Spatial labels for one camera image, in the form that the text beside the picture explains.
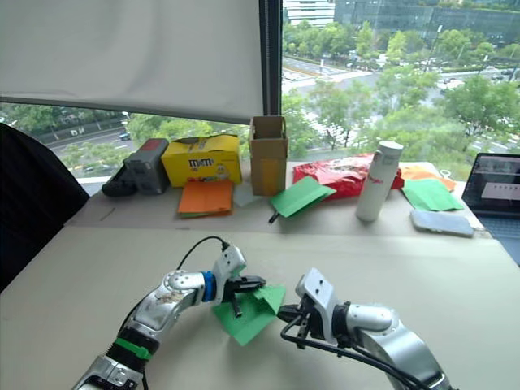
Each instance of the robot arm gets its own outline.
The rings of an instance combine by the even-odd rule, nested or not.
[[[278,314],[285,322],[300,326],[298,338],[287,335],[286,327],[282,331],[285,340],[305,348],[302,340],[310,332],[315,339],[340,348],[354,348],[364,358],[376,357],[384,365],[404,371],[421,382],[416,388],[453,389],[430,349],[403,325],[395,310],[383,305],[340,304],[333,286],[315,268],[302,276],[296,292],[300,305],[282,306]],[[333,348],[328,347],[322,349],[332,352]],[[394,375],[387,375],[396,390],[408,388]]]
[[[146,363],[153,357],[181,312],[201,302],[216,305],[230,301],[235,316],[241,312],[235,293],[262,287],[257,276],[239,276],[245,268],[241,251],[223,245],[212,271],[173,271],[132,310],[106,354],[98,356],[73,390],[134,389],[143,379]]]

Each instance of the laptop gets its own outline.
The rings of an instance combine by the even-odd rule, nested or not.
[[[462,200],[520,265],[520,154],[477,154]]]

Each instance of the tabletop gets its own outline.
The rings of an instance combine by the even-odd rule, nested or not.
[[[300,163],[288,162],[286,186],[292,184],[293,168]],[[429,162],[402,162],[401,165],[421,165],[431,171],[435,170],[435,167]],[[249,165],[247,163],[242,165],[242,172],[244,177],[242,185],[247,186],[249,185]],[[80,212],[67,222],[67,225],[342,236],[424,236],[431,234],[414,229],[410,222],[410,211],[413,207],[403,193],[396,189],[390,191],[379,218],[373,223],[363,223],[355,217],[357,197],[322,201],[289,219],[278,218],[273,224],[267,222],[274,211],[267,197],[260,197],[244,207],[235,206],[233,214],[229,216],[181,219],[176,213],[181,193],[182,188],[168,188],[164,194],[157,196],[138,193],[131,197],[111,198],[103,193],[97,193]],[[460,198],[461,194],[458,191],[456,196]],[[491,238],[469,208],[465,204],[463,206],[464,210],[453,213],[468,218],[471,226],[475,228],[475,236]]]
[[[429,345],[460,389],[519,388],[520,270],[495,240],[65,227],[0,296],[0,388],[70,388],[113,342],[126,313],[208,234],[241,248],[246,275],[287,288],[317,267],[341,301],[380,302]],[[217,244],[190,271],[209,270]],[[147,366],[151,389],[389,389],[361,363],[281,340],[275,320],[240,347],[201,304]]]

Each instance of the white roller blind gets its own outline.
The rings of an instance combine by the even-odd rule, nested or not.
[[[1,0],[0,94],[247,122],[263,114],[258,0]]]

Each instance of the gray box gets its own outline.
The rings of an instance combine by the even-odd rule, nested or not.
[[[166,138],[150,138],[137,152],[123,160],[137,189],[145,195],[164,193],[170,184],[161,156],[168,147]]]

